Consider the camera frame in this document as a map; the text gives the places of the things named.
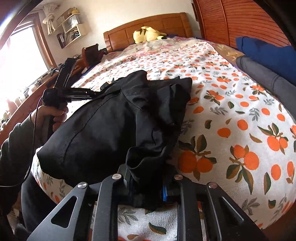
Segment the grey left sleeve forearm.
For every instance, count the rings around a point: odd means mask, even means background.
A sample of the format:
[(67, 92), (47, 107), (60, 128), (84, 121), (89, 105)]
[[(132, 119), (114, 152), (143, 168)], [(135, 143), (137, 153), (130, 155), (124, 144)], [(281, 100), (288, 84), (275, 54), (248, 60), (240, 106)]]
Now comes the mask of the grey left sleeve forearm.
[(21, 189), (21, 182), (32, 161), (32, 151), (42, 145), (33, 135), (34, 124), (28, 116), (17, 123), (1, 146), (1, 210), (8, 215)]

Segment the person's left hand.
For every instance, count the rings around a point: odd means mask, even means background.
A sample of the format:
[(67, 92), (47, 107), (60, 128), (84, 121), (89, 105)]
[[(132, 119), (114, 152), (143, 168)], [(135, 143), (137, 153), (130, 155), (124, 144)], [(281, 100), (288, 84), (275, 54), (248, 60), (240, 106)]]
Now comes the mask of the person's left hand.
[(36, 128), (41, 129), (44, 125), (45, 118), (48, 116), (52, 116), (54, 118), (52, 130), (53, 132), (55, 132), (66, 120), (68, 111), (69, 109), (67, 106), (64, 107), (62, 110), (59, 110), (52, 106), (42, 105), (30, 114), (30, 120), (33, 124), (35, 124)]

